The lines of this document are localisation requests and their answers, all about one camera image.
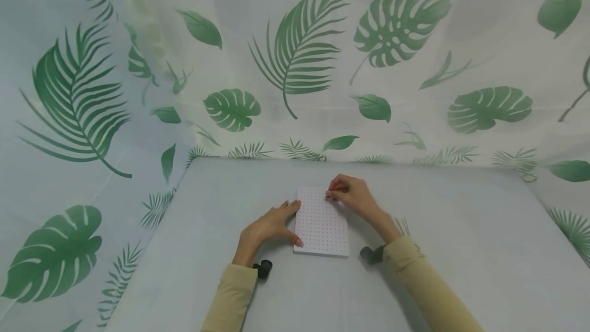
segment palm frond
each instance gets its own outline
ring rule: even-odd
[[[548,208],[547,212],[586,265],[590,266],[590,220],[577,213],[560,211],[554,207]]]
[[[230,158],[269,158],[268,153],[272,150],[263,151],[264,142],[251,143],[249,145],[237,146],[229,151]]]
[[[198,157],[208,157],[209,153],[205,151],[200,146],[195,146],[188,152],[188,159],[186,160],[186,168],[189,168],[193,160],[197,159]]]
[[[166,209],[168,209],[168,205],[170,205],[175,193],[176,189],[172,189],[172,191],[166,193],[157,193],[155,195],[150,194],[149,204],[142,203],[147,208],[148,212],[141,219],[141,226],[146,230],[158,227],[160,222],[162,222],[164,213],[166,213]]]
[[[113,316],[114,310],[119,305],[125,289],[129,285],[142,251],[142,249],[137,249],[138,246],[139,244],[135,246],[135,249],[131,250],[129,243],[127,243],[127,247],[123,248],[123,254],[117,256],[116,261],[113,262],[113,267],[109,271],[110,279],[106,282],[108,286],[102,290],[102,294],[106,298],[98,303],[100,322],[96,326],[99,328],[106,327]]]
[[[356,160],[353,160],[353,162],[370,164],[393,164],[393,158],[390,156],[379,154],[378,156],[366,156],[358,158]]]
[[[496,151],[492,156],[492,165],[515,170],[525,182],[535,182],[537,175],[532,172],[539,165],[539,162],[535,160],[536,151],[536,149],[524,150],[524,147],[520,148],[515,155],[502,150]]]
[[[477,157],[479,154],[471,154],[477,149],[477,146],[454,146],[451,148],[441,149],[438,154],[431,154],[424,158],[414,159],[413,164],[420,165],[442,165],[442,164],[458,164],[460,162],[473,162],[472,157]]]
[[[102,81],[114,68],[103,65],[112,54],[101,56],[97,53],[109,44],[108,36],[102,36],[105,26],[93,25],[82,32],[78,25],[72,45],[66,30],[63,51],[56,41],[36,64],[33,83],[49,118],[44,117],[20,91],[35,115],[61,141],[19,122],[50,148],[21,139],[55,158],[73,162],[100,160],[112,172],[131,178],[131,174],[120,172],[105,160],[114,134],[129,121],[129,114],[121,109],[127,102],[118,102],[123,95],[121,83]]]
[[[330,16],[332,12],[348,6],[346,0],[301,0],[280,22],[275,44],[270,41],[270,21],[266,29],[266,57],[256,39],[250,53],[264,77],[283,92],[285,107],[296,119],[287,103],[287,95],[309,94],[330,87],[330,65],[325,61],[335,59],[341,50],[331,44],[326,36],[343,31],[334,29],[346,17]]]
[[[316,153],[310,148],[303,146],[301,140],[298,142],[293,142],[292,138],[289,140],[288,144],[279,144],[279,147],[283,151],[283,154],[290,159],[326,161],[325,155]]]

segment leaf pattern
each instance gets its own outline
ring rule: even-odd
[[[3,297],[20,303],[58,297],[84,281],[96,265],[100,211],[74,205],[28,236],[8,269]]]
[[[438,22],[449,13],[450,0],[374,0],[361,17],[354,34],[357,49],[368,53],[373,67],[389,67],[411,59],[418,52]]]
[[[279,144],[279,148],[290,159],[326,161],[325,155],[316,153],[310,148],[303,146],[301,140],[294,142],[290,138],[288,144]]]
[[[251,143],[249,145],[235,147],[230,150],[228,155],[230,158],[269,158],[268,153],[272,150],[264,150],[264,142]]]
[[[114,310],[119,305],[119,301],[129,285],[133,273],[135,273],[139,255],[142,251],[142,249],[137,249],[138,246],[139,244],[131,250],[129,243],[127,243],[127,247],[123,248],[123,254],[113,262],[113,267],[109,271],[110,279],[106,282],[107,288],[102,290],[102,294],[106,298],[98,303],[100,321],[96,326],[99,328],[104,328],[109,323]]]
[[[327,36],[343,31],[334,28],[346,17],[333,12],[348,6],[347,0],[301,0],[280,22],[275,36],[274,50],[270,43],[270,21],[266,29],[266,57],[254,39],[250,53],[264,77],[283,92],[283,103],[292,118],[287,95],[310,94],[330,87],[333,67],[329,61],[341,50],[331,44]]]
[[[21,90],[25,102],[43,123],[62,142],[19,124],[31,134],[45,141],[52,148],[21,139],[28,145],[55,158],[72,162],[100,160],[115,174],[131,178],[108,164],[105,160],[114,134],[129,121],[129,114],[120,109],[121,83],[106,83],[102,79],[114,67],[104,67],[112,54],[96,56],[98,50],[109,44],[108,36],[102,36],[105,25],[93,25],[75,34],[75,44],[70,45],[65,35],[64,52],[58,41],[36,64],[33,71],[35,91],[50,119],[45,118]]]

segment green leaf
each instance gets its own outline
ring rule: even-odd
[[[230,132],[244,131],[252,126],[253,115],[260,115],[260,104],[247,91],[226,89],[214,92],[203,100],[211,119]]]
[[[492,165],[500,168],[515,170],[520,174],[523,181],[532,183],[537,180],[537,175],[533,173],[539,165],[535,160],[536,149],[525,150],[520,148],[515,155],[505,151],[496,151],[492,156]]]
[[[217,26],[199,13],[177,10],[185,21],[186,28],[191,35],[202,43],[222,48],[221,33]]]
[[[570,182],[590,181],[590,163],[585,160],[563,160],[548,165],[555,176]]]
[[[459,95],[449,107],[447,122],[456,133],[473,134],[496,126],[496,120],[522,121],[532,110],[533,100],[517,88],[484,88]]]
[[[160,161],[162,162],[162,174],[164,175],[164,180],[166,180],[166,184],[168,184],[168,180],[170,180],[170,175],[172,173],[172,169],[174,168],[174,153],[176,152],[176,144],[170,147],[162,153],[162,158]]]
[[[100,321],[96,326],[99,328],[104,328],[108,324],[129,285],[133,273],[135,273],[142,251],[142,249],[137,249],[138,246],[139,244],[135,246],[135,249],[131,250],[129,243],[127,243],[127,247],[123,248],[123,254],[117,256],[117,259],[113,262],[113,267],[109,271],[110,279],[106,282],[106,289],[102,290],[102,294],[106,298],[98,303]]]
[[[370,164],[393,164],[393,158],[386,155],[366,156],[353,160],[353,162]]]
[[[545,0],[537,14],[537,21],[545,29],[559,35],[574,22],[582,7],[582,0]]]
[[[358,136],[352,135],[333,138],[329,142],[326,142],[322,150],[344,150],[352,145],[354,139],[357,138]]]
[[[343,31],[335,25],[346,17],[334,11],[348,6],[346,0],[301,0],[277,28],[274,46],[270,42],[270,21],[266,29],[266,58],[254,39],[250,53],[264,77],[283,92],[283,103],[292,118],[297,116],[287,103],[287,95],[310,94],[330,87],[330,65],[340,52],[328,36]]]
[[[359,110],[365,118],[380,120],[389,123],[391,119],[391,107],[387,100],[375,94],[354,95],[351,98],[359,103]]]
[[[316,153],[310,148],[303,146],[301,140],[298,142],[293,142],[292,138],[289,140],[290,142],[288,144],[279,144],[279,148],[290,159],[326,161],[325,155]]]
[[[257,142],[256,144],[251,143],[250,145],[244,144],[243,146],[235,147],[230,150],[228,155],[230,158],[269,158],[268,153],[272,153],[272,150],[264,151],[264,142]]]
[[[178,116],[176,108],[174,107],[159,107],[152,111],[152,115],[158,116],[160,121],[164,123],[180,123],[181,117]]]
[[[388,67],[411,59],[438,22],[449,13],[450,0],[374,0],[361,17],[354,34],[357,49],[368,53],[357,68],[369,59],[373,67]]]
[[[113,136],[129,121],[129,114],[120,108],[126,103],[120,101],[121,84],[106,84],[102,80],[114,68],[103,65],[112,54],[98,55],[98,50],[109,44],[108,36],[102,36],[105,26],[93,25],[84,32],[78,26],[72,45],[66,31],[64,51],[56,41],[40,58],[33,70],[33,83],[48,118],[22,90],[20,93],[57,139],[19,123],[44,141],[45,146],[21,139],[43,153],[66,161],[100,160],[117,175],[131,178],[131,174],[120,172],[105,159]]]
[[[164,213],[166,213],[166,209],[168,209],[168,206],[174,198],[175,193],[176,189],[172,189],[172,191],[163,194],[150,194],[149,204],[142,203],[144,207],[147,208],[147,213],[139,222],[141,226],[143,226],[146,230],[152,230],[158,227],[160,222],[162,222],[162,218],[164,218]]]
[[[77,321],[76,323],[70,325],[70,327],[64,329],[62,332],[75,332],[78,326],[82,323],[82,319]]]
[[[2,296],[21,303],[42,301],[83,281],[96,265],[102,239],[90,236],[101,220],[100,211],[89,205],[74,205],[51,217],[14,257]]]
[[[587,266],[590,266],[590,220],[577,213],[547,209],[566,238],[574,246]]]

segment sleeve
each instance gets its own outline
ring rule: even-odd
[[[432,332],[484,332],[409,236],[384,248],[383,259],[414,298]]]
[[[221,275],[201,332],[240,332],[257,277],[256,269],[228,265]]]

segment dotted paper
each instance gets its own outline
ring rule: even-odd
[[[303,247],[293,247],[296,253],[348,257],[348,220],[338,203],[326,199],[326,190],[299,188],[301,200],[295,218],[295,234]]]

